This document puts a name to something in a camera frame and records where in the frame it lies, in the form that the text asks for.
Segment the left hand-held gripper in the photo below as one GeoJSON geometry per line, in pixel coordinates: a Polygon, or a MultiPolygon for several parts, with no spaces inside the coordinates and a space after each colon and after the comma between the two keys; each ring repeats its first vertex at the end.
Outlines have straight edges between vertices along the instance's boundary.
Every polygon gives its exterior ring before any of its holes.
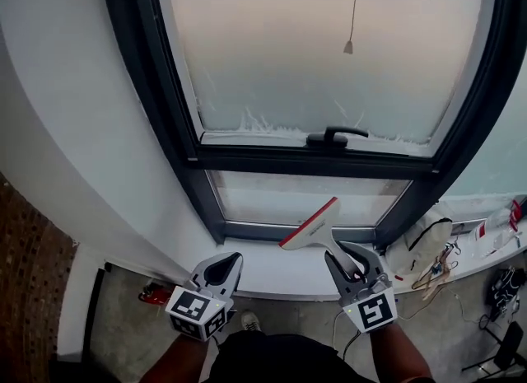
{"type": "Polygon", "coordinates": [[[202,342],[222,330],[235,314],[243,257],[239,252],[215,255],[200,263],[190,280],[176,287],[166,306],[174,330],[202,342]]]}

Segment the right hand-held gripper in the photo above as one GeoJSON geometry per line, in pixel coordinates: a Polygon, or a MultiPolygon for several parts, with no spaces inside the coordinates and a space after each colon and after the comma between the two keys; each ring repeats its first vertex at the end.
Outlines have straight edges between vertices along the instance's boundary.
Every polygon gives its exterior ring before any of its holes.
{"type": "Polygon", "coordinates": [[[341,293],[339,303],[347,318],[361,333],[395,322],[398,312],[394,289],[388,275],[380,271],[379,256],[362,244],[338,242],[337,245],[344,255],[337,261],[326,250],[324,261],[341,293]]]}

